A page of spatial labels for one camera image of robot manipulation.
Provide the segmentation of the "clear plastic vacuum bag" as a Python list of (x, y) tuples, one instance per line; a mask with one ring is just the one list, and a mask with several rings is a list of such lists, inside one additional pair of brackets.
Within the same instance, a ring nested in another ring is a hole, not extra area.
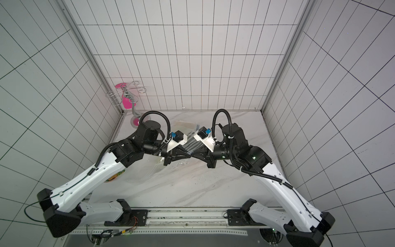
[[(189, 130), (189, 129), (184, 129), (180, 128), (178, 126), (171, 126), (172, 133), (171, 135), (177, 135), (177, 132), (181, 132), (180, 136), (182, 137), (183, 135), (189, 135), (189, 134), (196, 134), (197, 131), (201, 128), (201, 126), (197, 130)], [(136, 175), (134, 178), (139, 181), (139, 182), (146, 182), (152, 177), (154, 177), (156, 174), (161, 173), (163, 169), (165, 169), (166, 166), (164, 166), (164, 158), (163, 158), (163, 150), (170, 151), (174, 149), (175, 147), (183, 147), (187, 143), (181, 145), (179, 142), (174, 140), (175, 138), (173, 137), (172, 140), (166, 144), (166, 146), (158, 153), (157, 156), (155, 155), (145, 155), (144, 158), (140, 161), (138, 161), (136, 164)], [(180, 164), (185, 164), (187, 163), (187, 159), (182, 159), (178, 161), (172, 162), (175, 165), (180, 165)]]

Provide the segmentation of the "green striped Doraemon towel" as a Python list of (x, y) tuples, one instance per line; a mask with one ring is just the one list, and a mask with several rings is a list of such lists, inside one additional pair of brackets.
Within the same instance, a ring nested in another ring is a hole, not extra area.
[(187, 135), (187, 143), (183, 145), (183, 147), (190, 153), (193, 153), (204, 146), (201, 141), (197, 141), (193, 136), (193, 133)]

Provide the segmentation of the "blue and cream towel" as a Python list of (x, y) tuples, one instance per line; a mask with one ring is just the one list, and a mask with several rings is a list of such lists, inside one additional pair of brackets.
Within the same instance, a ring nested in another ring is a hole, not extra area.
[(180, 128), (184, 129), (189, 129), (189, 130), (197, 130), (200, 126), (197, 123), (194, 122), (187, 122), (187, 121), (182, 121), (178, 120), (174, 123), (174, 126), (178, 126)]

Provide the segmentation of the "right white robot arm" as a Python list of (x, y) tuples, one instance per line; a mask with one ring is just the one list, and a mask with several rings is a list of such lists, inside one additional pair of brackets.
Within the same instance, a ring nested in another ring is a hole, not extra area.
[(284, 235), (294, 247), (319, 247), (335, 223), (329, 212), (321, 212), (310, 204), (281, 174), (272, 159), (257, 146), (250, 145), (243, 130), (235, 123), (221, 128), (223, 141), (217, 142), (213, 130), (200, 128), (194, 139), (203, 147), (192, 156), (204, 161), (209, 168), (223, 160), (262, 183), (283, 210), (270, 209), (255, 199), (248, 199), (239, 216), (228, 219), (246, 225), (263, 224)]

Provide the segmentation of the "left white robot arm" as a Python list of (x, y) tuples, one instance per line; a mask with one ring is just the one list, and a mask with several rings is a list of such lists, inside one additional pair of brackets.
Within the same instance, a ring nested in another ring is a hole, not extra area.
[(63, 237), (81, 225), (101, 222), (109, 226), (136, 226), (138, 217), (126, 200), (91, 204), (83, 199), (145, 154), (166, 156), (176, 151), (184, 152), (186, 134), (172, 132), (168, 141), (160, 141), (159, 135), (163, 132), (158, 122), (142, 122), (126, 139), (107, 145), (98, 161), (86, 171), (54, 190), (41, 190), (37, 194), (38, 203), (52, 236)]

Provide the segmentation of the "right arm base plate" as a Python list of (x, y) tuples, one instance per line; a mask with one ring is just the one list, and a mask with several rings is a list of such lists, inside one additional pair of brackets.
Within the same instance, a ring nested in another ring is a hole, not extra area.
[(227, 210), (224, 214), (229, 226), (264, 226), (262, 223), (255, 222), (248, 213), (238, 210)]

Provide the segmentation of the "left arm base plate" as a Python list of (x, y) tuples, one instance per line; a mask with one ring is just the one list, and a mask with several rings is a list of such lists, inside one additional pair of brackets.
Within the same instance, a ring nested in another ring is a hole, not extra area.
[(145, 226), (148, 217), (148, 210), (131, 210), (124, 212), (115, 222), (105, 221), (104, 226)]

